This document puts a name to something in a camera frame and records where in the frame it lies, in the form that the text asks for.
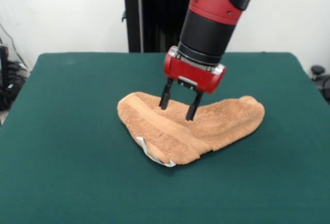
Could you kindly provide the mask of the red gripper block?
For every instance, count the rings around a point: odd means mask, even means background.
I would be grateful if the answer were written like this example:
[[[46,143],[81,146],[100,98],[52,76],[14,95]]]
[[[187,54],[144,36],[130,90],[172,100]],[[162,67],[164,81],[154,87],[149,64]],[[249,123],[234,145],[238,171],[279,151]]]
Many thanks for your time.
[[[162,110],[167,108],[173,80],[183,81],[198,90],[186,114],[186,120],[193,120],[203,92],[207,94],[215,92],[226,73],[226,66],[222,64],[218,64],[216,67],[197,65],[188,60],[178,59],[168,52],[164,60],[164,73],[169,78],[164,86],[159,107]]]

